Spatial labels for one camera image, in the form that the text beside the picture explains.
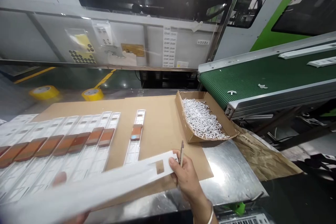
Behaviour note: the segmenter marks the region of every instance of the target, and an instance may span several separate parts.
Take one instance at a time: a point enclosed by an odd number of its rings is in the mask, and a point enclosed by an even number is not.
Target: warning sign
[[[121,48],[127,53],[134,53],[137,57],[145,56],[145,50],[143,45],[121,44]]]

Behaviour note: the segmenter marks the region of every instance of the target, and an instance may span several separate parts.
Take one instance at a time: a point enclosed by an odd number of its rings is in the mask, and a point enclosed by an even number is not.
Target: brown paper
[[[186,142],[186,137],[175,105],[175,95],[135,97],[94,102],[55,103],[35,117],[34,121],[50,120],[56,117],[99,114],[104,111],[121,112],[106,166],[106,170],[110,170],[124,164],[138,109],[146,110],[140,141],[139,160],[167,152],[171,149],[180,149],[183,140],[185,143],[184,153],[193,160],[199,180],[213,177],[211,168],[200,144],[187,144]],[[108,202],[101,208],[135,200],[175,187],[176,185],[172,178],[166,176],[152,184]]]
[[[240,132],[233,140],[260,181],[287,177],[302,172],[281,153],[270,150],[243,128],[235,123],[233,125]]]

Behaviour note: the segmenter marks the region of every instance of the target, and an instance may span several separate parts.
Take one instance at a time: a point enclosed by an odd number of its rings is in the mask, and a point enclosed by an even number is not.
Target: tape roll
[[[100,88],[88,89],[82,93],[84,99],[88,102],[101,100],[104,98],[104,94]]]
[[[42,86],[29,92],[37,100],[48,100],[56,97],[60,92],[54,86]]]

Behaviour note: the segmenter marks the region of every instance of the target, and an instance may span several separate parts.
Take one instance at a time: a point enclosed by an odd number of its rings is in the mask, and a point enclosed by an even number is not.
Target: conveyor belt
[[[199,79],[225,110],[229,102],[336,78],[336,65],[316,68],[309,61],[335,56],[335,51],[292,59],[278,54],[201,73]],[[266,85],[261,89],[258,84]]]

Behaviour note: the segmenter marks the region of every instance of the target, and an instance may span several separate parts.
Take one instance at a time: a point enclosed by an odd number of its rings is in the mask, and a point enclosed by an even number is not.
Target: hand
[[[180,159],[180,151],[174,149],[173,153]],[[186,155],[183,156],[182,167],[174,159],[169,158],[169,165],[174,171],[172,178],[180,186],[182,196],[189,202],[194,215],[195,224],[208,223],[211,217],[212,204],[206,198],[198,180],[193,161]],[[211,223],[218,223],[215,216]]]
[[[67,180],[67,174],[62,171],[60,173],[58,173],[55,178],[54,181],[52,182],[52,186],[58,186],[59,184],[63,184],[66,182]],[[85,222],[85,220],[87,219],[87,217],[89,216],[90,211],[85,212],[83,214],[77,215],[76,217],[66,221],[64,224],[83,224]]]

